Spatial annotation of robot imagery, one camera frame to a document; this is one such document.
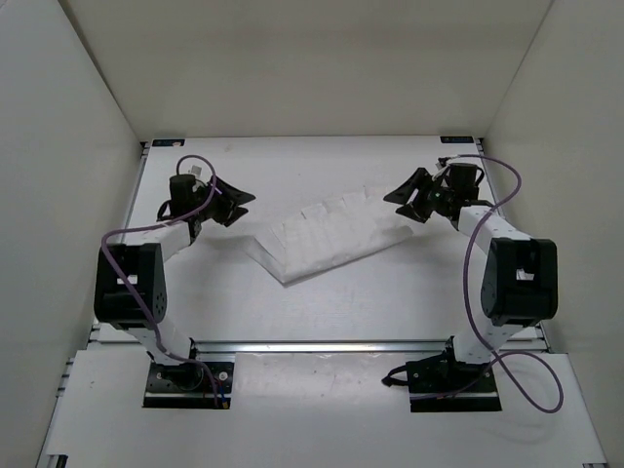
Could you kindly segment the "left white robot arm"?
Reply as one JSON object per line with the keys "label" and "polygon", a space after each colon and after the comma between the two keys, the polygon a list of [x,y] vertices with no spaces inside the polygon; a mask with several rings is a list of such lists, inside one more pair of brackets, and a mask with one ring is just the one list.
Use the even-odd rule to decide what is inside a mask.
{"label": "left white robot arm", "polygon": [[204,364],[193,356],[193,340],[167,317],[165,263],[195,243],[205,222],[232,225],[255,196],[219,177],[204,182],[191,174],[171,176],[169,191],[156,223],[142,230],[145,241],[102,241],[94,309],[100,322],[139,341],[154,363],[170,366],[180,387],[192,388],[203,379]]}

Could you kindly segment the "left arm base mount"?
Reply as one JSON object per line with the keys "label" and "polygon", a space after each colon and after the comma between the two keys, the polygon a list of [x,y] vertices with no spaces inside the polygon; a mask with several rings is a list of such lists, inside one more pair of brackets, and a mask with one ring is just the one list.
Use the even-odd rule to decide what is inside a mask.
{"label": "left arm base mount", "polygon": [[203,368],[151,363],[142,405],[147,409],[229,410],[234,383],[234,361],[206,362],[215,390]]}

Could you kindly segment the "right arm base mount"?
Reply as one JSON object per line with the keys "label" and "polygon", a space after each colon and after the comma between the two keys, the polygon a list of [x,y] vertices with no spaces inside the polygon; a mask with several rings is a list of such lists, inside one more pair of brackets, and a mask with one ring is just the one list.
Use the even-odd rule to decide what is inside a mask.
{"label": "right arm base mount", "polygon": [[466,365],[447,351],[390,370],[381,383],[407,387],[411,413],[502,411],[489,364]]}

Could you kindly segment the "white pleated skirt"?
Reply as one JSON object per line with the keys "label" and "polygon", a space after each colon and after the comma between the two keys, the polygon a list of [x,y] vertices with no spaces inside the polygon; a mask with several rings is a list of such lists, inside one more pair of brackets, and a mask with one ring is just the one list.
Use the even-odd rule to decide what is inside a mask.
{"label": "white pleated skirt", "polygon": [[260,227],[247,255],[282,285],[404,242],[408,223],[383,201],[387,186],[363,186]]}

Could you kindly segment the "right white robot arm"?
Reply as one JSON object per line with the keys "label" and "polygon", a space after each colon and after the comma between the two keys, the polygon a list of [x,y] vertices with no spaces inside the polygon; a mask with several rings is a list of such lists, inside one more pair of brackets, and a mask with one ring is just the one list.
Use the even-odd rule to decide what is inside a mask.
{"label": "right white robot arm", "polygon": [[383,197],[396,213],[424,223],[446,218],[469,238],[464,262],[477,247],[486,256],[480,291],[481,310],[468,312],[471,330],[450,339],[452,357],[437,366],[438,381],[459,390],[472,378],[471,366],[490,362],[514,334],[554,317],[558,309],[556,244],[518,230],[480,197],[485,171],[471,163],[439,163],[436,174],[419,168]]}

